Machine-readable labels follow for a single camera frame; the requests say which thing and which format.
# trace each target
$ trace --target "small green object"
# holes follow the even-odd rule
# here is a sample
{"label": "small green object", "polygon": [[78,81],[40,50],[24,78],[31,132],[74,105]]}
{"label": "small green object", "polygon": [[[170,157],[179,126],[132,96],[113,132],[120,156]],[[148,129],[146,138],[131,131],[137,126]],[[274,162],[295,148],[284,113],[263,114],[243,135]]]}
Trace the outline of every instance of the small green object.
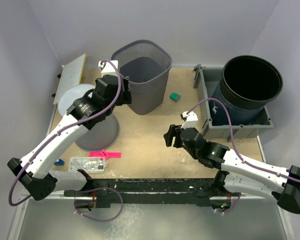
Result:
{"label": "small green object", "polygon": [[173,92],[170,94],[170,98],[172,101],[177,102],[181,98],[181,96],[178,93]]}

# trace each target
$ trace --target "gray trash bin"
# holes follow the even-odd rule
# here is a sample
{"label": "gray trash bin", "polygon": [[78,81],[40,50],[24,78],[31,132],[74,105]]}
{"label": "gray trash bin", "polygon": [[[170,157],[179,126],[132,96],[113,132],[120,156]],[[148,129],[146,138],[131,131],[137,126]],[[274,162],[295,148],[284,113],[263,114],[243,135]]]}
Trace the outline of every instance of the gray trash bin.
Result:
{"label": "gray trash bin", "polygon": [[118,60],[120,73],[130,77],[132,111],[145,115],[163,102],[172,66],[166,51],[152,41],[138,40],[116,51],[111,60]]}

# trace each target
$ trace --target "gray floor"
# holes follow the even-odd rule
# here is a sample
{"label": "gray floor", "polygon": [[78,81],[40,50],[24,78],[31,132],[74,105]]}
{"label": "gray floor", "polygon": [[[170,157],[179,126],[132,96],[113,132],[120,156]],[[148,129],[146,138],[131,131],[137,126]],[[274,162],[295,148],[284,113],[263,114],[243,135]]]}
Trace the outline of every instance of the gray floor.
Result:
{"label": "gray floor", "polygon": [[[94,209],[108,218],[119,210]],[[20,240],[285,240],[279,211],[265,199],[242,199],[221,216],[194,205],[126,204],[121,215],[101,223],[74,214],[73,200],[30,200]]]}

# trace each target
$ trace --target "gray tray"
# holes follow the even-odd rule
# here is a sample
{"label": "gray tray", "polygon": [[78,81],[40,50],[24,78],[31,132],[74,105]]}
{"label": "gray tray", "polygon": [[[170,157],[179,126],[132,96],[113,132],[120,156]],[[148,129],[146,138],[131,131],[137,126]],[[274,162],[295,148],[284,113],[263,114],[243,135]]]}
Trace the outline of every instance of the gray tray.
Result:
{"label": "gray tray", "polygon": [[[195,71],[193,88],[197,89],[198,100],[211,98],[218,82],[221,79],[222,67],[202,67],[198,64]],[[209,103],[206,101],[200,105],[202,135],[207,139],[230,140],[229,125],[214,126],[209,110]],[[274,124],[269,115],[267,106],[255,117],[249,125],[234,125],[233,135],[236,139],[255,138],[261,131],[272,129]]]}

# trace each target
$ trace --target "pink clamp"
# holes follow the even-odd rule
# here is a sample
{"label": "pink clamp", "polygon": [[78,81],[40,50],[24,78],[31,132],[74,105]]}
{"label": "pink clamp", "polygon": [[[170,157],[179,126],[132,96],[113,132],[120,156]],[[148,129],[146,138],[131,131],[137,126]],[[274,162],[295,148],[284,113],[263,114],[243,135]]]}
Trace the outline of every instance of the pink clamp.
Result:
{"label": "pink clamp", "polygon": [[104,157],[108,158],[121,158],[121,152],[107,152],[106,150],[102,151],[91,151],[89,152],[89,157]]}

